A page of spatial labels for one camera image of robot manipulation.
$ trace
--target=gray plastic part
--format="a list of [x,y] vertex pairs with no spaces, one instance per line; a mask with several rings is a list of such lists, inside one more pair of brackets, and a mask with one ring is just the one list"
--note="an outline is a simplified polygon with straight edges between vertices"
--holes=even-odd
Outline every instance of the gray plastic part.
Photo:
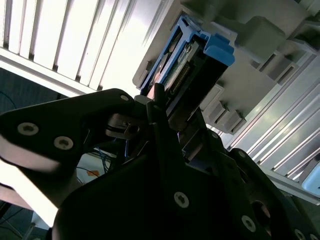
[[265,62],[286,39],[280,28],[262,16],[254,16],[246,24],[222,16],[214,22],[237,33],[234,45],[257,63]]
[[279,51],[275,51],[267,61],[261,64],[253,61],[251,65],[280,85],[285,83],[298,69],[297,64],[287,59]]

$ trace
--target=hole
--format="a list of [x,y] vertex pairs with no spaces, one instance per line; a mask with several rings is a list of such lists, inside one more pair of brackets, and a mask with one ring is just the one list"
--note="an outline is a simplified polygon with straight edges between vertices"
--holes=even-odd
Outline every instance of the hole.
[[23,130],[25,132],[33,132],[35,130],[35,128],[33,126],[27,125],[23,127]]
[[128,132],[129,132],[130,134],[136,134],[137,132],[139,132],[139,127],[138,127],[138,126],[131,125],[131,126],[129,127]]
[[32,61],[35,59],[35,55],[31,52],[29,53],[29,59]]
[[184,204],[186,202],[186,200],[183,196],[178,196],[178,199],[182,204]]
[[286,80],[287,76],[293,71],[294,67],[291,66],[283,75],[279,78],[278,84],[282,85]]
[[52,71],[57,72],[58,71],[58,65],[53,64]]
[[250,228],[252,228],[253,225],[251,224],[251,222],[250,222],[249,220],[246,220],[245,223],[246,223]]
[[265,70],[265,68],[269,65],[269,63],[275,58],[275,54],[273,53],[269,59],[263,64],[263,66],[260,68],[260,72],[262,72],[263,70]]
[[80,79],[81,79],[81,76],[80,76],[80,75],[75,76],[75,81],[76,81],[76,82],[80,83]]
[[61,139],[59,141],[59,144],[62,145],[62,146],[68,146],[69,145],[69,142],[67,140],[64,140],[64,139]]

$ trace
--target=orange tag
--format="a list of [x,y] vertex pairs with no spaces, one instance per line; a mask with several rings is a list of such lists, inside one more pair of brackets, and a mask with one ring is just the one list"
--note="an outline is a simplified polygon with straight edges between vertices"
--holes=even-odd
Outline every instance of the orange tag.
[[88,174],[88,176],[93,176],[93,177],[100,176],[97,170],[87,171],[86,173]]

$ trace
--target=screw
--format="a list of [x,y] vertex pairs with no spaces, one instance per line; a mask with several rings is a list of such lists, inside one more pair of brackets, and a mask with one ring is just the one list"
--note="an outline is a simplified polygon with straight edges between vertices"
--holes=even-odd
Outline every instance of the screw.
[[125,96],[125,95],[121,95],[120,98],[125,100],[125,101],[129,101],[129,98],[127,96]]
[[318,240],[318,238],[313,234],[310,234],[310,238],[311,238],[311,240]]
[[174,200],[176,204],[183,209],[186,209],[189,206],[189,199],[183,192],[177,191],[174,194]]
[[74,142],[67,136],[58,136],[53,144],[60,150],[70,150],[74,146]]
[[248,217],[247,215],[243,215],[241,217],[242,223],[243,225],[252,233],[254,233],[256,231],[256,225],[254,223],[254,221],[252,221],[252,219],[250,217]]
[[17,130],[20,134],[25,136],[33,136],[39,132],[38,126],[31,122],[23,122],[19,124]]
[[306,240],[305,235],[299,229],[295,229],[294,233],[299,240]]
[[245,155],[242,151],[239,151],[239,155],[240,155],[241,157],[243,157],[243,158],[246,157],[246,155]]

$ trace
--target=blue drive tray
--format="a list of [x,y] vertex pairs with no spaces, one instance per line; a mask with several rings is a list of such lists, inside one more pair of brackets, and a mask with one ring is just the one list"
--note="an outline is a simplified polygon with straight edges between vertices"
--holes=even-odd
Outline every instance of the blue drive tray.
[[163,58],[163,55],[168,52],[170,47],[170,43],[172,42],[173,38],[177,31],[181,30],[182,36],[177,43],[171,57],[167,61],[165,67],[161,71],[161,76],[159,78],[159,83],[163,83],[166,76],[168,75],[171,67],[176,62],[177,58],[179,57],[180,53],[184,49],[187,43],[195,37],[199,37],[205,41],[205,47],[203,49],[203,53],[208,55],[209,57],[218,60],[219,62],[225,64],[226,66],[231,66],[235,62],[235,57],[233,56],[234,48],[229,45],[229,40],[218,33],[210,34],[208,32],[203,31],[189,16],[182,15],[177,24],[175,25],[168,42],[166,43],[165,47],[163,48],[161,54],[159,55],[157,61],[155,62],[154,66],[152,67],[150,73],[146,77],[145,81],[141,86],[141,94],[147,95],[147,91],[150,86],[150,81],[153,79],[154,73]]

